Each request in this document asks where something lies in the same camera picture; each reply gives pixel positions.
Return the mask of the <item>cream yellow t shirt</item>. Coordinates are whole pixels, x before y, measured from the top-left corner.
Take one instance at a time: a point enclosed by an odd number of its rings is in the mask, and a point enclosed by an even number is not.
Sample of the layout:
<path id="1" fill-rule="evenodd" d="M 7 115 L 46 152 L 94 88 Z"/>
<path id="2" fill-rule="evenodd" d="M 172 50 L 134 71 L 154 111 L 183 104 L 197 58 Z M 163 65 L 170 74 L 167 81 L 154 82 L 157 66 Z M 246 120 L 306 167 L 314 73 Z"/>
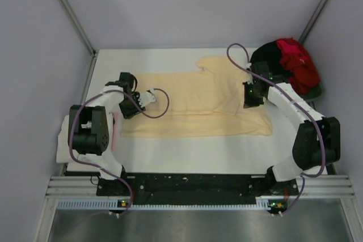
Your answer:
<path id="1" fill-rule="evenodd" d="M 244 108 L 244 82 L 250 76 L 226 57 L 196 62 L 196 71 L 137 74 L 137 89 L 156 90 L 156 102 L 124 122 L 122 135 L 132 138 L 271 135 L 264 107 Z"/>

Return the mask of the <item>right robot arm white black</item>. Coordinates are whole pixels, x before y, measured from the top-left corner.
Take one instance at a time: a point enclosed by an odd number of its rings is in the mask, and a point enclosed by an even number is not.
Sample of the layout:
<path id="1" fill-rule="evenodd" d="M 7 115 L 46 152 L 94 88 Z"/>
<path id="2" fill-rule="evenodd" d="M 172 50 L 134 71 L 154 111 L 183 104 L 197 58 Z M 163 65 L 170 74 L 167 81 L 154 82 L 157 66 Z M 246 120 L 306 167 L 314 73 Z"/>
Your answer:
<path id="1" fill-rule="evenodd" d="M 301 98 L 282 75 L 274 75 L 266 62 L 249 64 L 250 80 L 244 85 L 244 107 L 254 108 L 269 101 L 296 130 L 291 154 L 267 169 L 265 188 L 278 194 L 290 181 L 314 167 L 325 166 L 341 157 L 340 122 L 325 117 Z"/>

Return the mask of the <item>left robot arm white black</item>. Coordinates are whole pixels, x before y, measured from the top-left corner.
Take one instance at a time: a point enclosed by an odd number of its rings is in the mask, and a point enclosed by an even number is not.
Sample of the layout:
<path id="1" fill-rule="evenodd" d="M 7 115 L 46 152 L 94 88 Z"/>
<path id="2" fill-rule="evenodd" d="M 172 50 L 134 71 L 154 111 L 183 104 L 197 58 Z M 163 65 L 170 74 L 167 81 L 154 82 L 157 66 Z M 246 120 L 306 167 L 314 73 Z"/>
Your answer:
<path id="1" fill-rule="evenodd" d="M 131 73 L 121 73 L 119 79 L 105 84 L 101 93 L 86 105 L 73 105 L 69 111 L 68 144 L 76 162 L 96 167 L 109 188 L 121 195 L 129 182 L 122 177 L 124 167 L 115 159 L 113 150 L 125 120 L 143 112 L 137 79 Z"/>

